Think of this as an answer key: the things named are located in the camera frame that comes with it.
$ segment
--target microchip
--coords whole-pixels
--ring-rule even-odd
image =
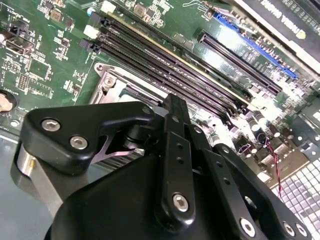
[[[44,5],[50,10],[55,7],[52,3],[48,2],[48,1],[46,1]]]
[[[148,10],[146,11],[146,14],[147,14],[150,18],[152,18],[152,17],[155,15],[155,11],[152,11],[151,9],[148,9]]]
[[[50,18],[59,23],[62,19],[62,13],[56,9],[53,9],[50,13]]]
[[[146,13],[146,8],[140,4],[135,5],[133,13],[142,18]]]
[[[185,41],[183,45],[189,50],[191,50],[194,47],[194,43],[191,41]]]
[[[80,89],[81,89],[81,87],[78,86],[78,85],[74,85],[74,86],[73,86],[73,92],[79,92]]]
[[[71,28],[72,24],[74,23],[73,19],[70,17],[66,17],[64,23],[67,28]]]
[[[65,46],[65,47],[68,47],[69,46],[69,40],[67,40],[67,39],[62,39],[61,40],[61,45],[63,45],[63,46]]]
[[[183,36],[181,36],[180,34],[174,35],[174,40],[179,44],[184,44],[186,41],[186,39]]]

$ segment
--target electrolytic capacitor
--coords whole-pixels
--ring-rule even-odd
[[[294,135],[292,133],[292,131],[285,127],[284,129],[282,129],[282,134],[283,136],[285,136],[287,139],[293,139],[294,138]]]
[[[222,141],[221,141],[221,139],[220,139],[220,137],[218,135],[214,135],[212,137],[212,142],[213,142],[214,145],[222,143]]]
[[[280,137],[280,132],[278,131],[278,129],[275,127],[275,125],[270,125],[269,126],[269,130],[270,130],[270,132],[272,133],[272,135],[275,137],[275,138],[278,138],[278,137]]]
[[[249,121],[249,126],[250,126],[250,129],[253,131],[253,132],[256,132],[260,129],[260,126],[259,124],[257,123],[256,120],[252,119]]]
[[[261,113],[256,114],[254,117],[257,120],[259,125],[261,126],[266,125],[267,119]]]

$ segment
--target mounting hole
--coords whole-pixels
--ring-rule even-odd
[[[222,168],[222,167],[223,167],[222,163],[221,163],[221,162],[219,162],[219,161],[216,161],[216,164],[217,164],[220,168]]]
[[[228,178],[224,178],[223,179],[223,181],[225,182],[225,184],[227,184],[227,185],[230,185],[231,184],[231,182],[229,181],[229,179]]]
[[[183,161],[183,159],[181,157],[177,157],[176,160],[180,163],[180,164],[184,164],[185,161]]]
[[[286,230],[286,232],[294,237],[296,235],[295,231],[293,230],[293,228],[288,224],[286,223],[285,221],[283,222],[283,226],[284,226],[284,229]]]
[[[184,149],[184,146],[182,146],[180,143],[178,143],[176,146],[178,147],[178,149]]]

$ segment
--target green circuit board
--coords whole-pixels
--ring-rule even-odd
[[[22,21],[28,24],[26,38],[34,45],[34,50],[26,54],[16,54],[4,45],[0,47],[0,89],[12,93],[17,99],[15,109],[0,113],[1,129],[18,135],[24,115],[32,109],[87,104],[100,79],[93,70],[94,63],[119,65],[105,54],[96,55],[79,46],[80,40],[87,38],[83,31],[86,25],[90,24],[89,9],[99,12],[103,3],[103,0],[0,1],[0,33],[6,31],[10,23]],[[294,69],[298,76],[293,82],[287,83],[288,77],[278,67],[270,64],[237,34],[212,17],[212,7],[231,9],[227,4],[198,0],[117,0],[117,3],[135,15],[140,15],[146,23],[176,42],[181,41],[186,49],[207,61],[239,86],[246,89],[255,86],[258,90],[253,93],[252,104],[274,116],[288,118],[294,115],[319,87],[310,75],[269,44],[269,48],[273,48],[279,58]],[[137,6],[142,7],[143,11],[138,11]],[[115,11],[113,14],[138,31],[141,30],[138,23],[121,12]],[[277,97],[270,95],[261,89],[254,79],[241,74],[205,49],[197,40],[201,30],[217,38],[277,82],[283,92]],[[167,42],[159,39],[157,41],[170,51],[176,52]],[[274,116],[270,117],[271,121],[275,121]]]

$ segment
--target capacitor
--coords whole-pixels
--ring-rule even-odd
[[[280,137],[280,132],[278,131],[278,129],[275,127],[275,125],[270,125],[269,126],[269,130],[270,130],[270,132],[272,133],[272,135],[275,137],[275,138],[278,138],[278,137]]]
[[[250,126],[250,129],[253,131],[253,132],[256,132],[260,129],[260,126],[259,124],[257,123],[256,120],[252,119],[249,121],[249,126]]]
[[[212,137],[212,142],[213,142],[214,145],[222,143],[222,141],[221,141],[221,139],[220,139],[220,137],[218,135],[214,135]]]
[[[283,136],[285,136],[287,139],[293,139],[294,138],[294,135],[292,133],[292,131],[285,127],[284,129],[282,129],[282,134]]]
[[[93,12],[97,12],[98,8],[96,6],[91,6],[86,10],[86,14],[90,17]]]
[[[256,114],[254,117],[260,126],[266,125],[267,119],[261,113]]]
[[[268,141],[268,137],[267,135],[261,130],[259,132],[257,132],[255,135],[255,139],[263,146],[266,145],[267,141]]]

